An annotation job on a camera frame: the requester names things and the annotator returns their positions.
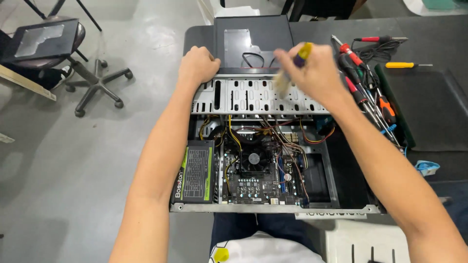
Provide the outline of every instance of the hand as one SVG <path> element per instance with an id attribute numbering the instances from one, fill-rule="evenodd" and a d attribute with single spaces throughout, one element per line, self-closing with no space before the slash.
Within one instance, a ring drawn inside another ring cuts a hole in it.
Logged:
<path id="1" fill-rule="evenodd" d="M 338 75 L 338 69 L 333 61 L 333 51 L 329 45 L 314 44 L 306 65 L 299 69 L 291 58 L 296 56 L 303 45 L 301 43 L 295 46 L 288 53 L 281 49 L 275 50 L 274 53 L 292 81 L 304 93 L 330 110 L 330 107 L 340 104 L 336 102 L 337 100 L 350 97 Z"/>
<path id="2" fill-rule="evenodd" d="M 182 58 L 179 68 L 179 82 L 186 82 L 200 86 L 211 80 L 219 70 L 221 60 L 214 59 L 206 47 L 193 46 Z"/>

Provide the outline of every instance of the paintbrush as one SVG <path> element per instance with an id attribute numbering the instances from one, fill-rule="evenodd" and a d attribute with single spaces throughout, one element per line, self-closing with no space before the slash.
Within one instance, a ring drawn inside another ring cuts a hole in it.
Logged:
<path id="1" fill-rule="evenodd" d="M 297 52 L 296 56 L 292 59 L 294 64 L 298 68 L 302 68 L 306 64 L 306 59 L 312 51 L 312 43 L 305 43 L 304 46 Z M 291 77 L 284 70 L 280 69 L 278 74 L 273 77 L 274 85 L 276 92 L 279 94 L 280 99 L 284 99 L 288 92 L 288 88 L 291 85 Z"/>

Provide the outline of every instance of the white plastic chair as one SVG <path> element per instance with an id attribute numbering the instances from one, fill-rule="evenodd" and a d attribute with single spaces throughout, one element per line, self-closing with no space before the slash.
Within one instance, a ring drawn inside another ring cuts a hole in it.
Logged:
<path id="1" fill-rule="evenodd" d="M 198 0 L 198 7 L 207 25 L 213 24 L 215 17 L 260 15 L 260 10 L 251 6 L 224 8 L 219 0 Z"/>
<path id="2" fill-rule="evenodd" d="M 325 231 L 325 243 L 327 263 L 365 263 L 372 251 L 376 262 L 410 263 L 406 237 L 398 226 L 339 219 L 334 230 Z"/>

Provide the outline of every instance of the green label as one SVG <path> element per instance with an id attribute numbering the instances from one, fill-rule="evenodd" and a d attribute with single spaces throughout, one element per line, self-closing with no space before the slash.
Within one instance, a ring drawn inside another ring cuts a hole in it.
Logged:
<path id="1" fill-rule="evenodd" d="M 181 165 L 181 167 L 183 168 L 182 188 L 181 188 L 181 191 L 180 191 L 180 199 L 181 200 L 182 200 L 182 197 L 183 197 L 183 185 L 185 183 L 185 171 L 186 171 L 185 165 L 187 164 L 188 153 L 189 153 L 189 148 L 187 147 L 185 149 L 185 155 L 183 156 L 182 165 Z"/>
<path id="2" fill-rule="evenodd" d="M 211 154 L 213 148 L 210 147 L 210 151 L 208 153 L 208 177 L 206 178 L 205 182 L 205 201 L 210 200 L 210 177 L 211 177 Z"/>

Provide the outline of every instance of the white shirt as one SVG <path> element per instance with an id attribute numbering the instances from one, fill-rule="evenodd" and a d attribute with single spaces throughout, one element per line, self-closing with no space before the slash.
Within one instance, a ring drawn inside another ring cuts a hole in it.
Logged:
<path id="1" fill-rule="evenodd" d="M 324 263 L 320 255 L 297 242 L 258 231 L 253 236 L 216 244 L 209 263 Z"/>

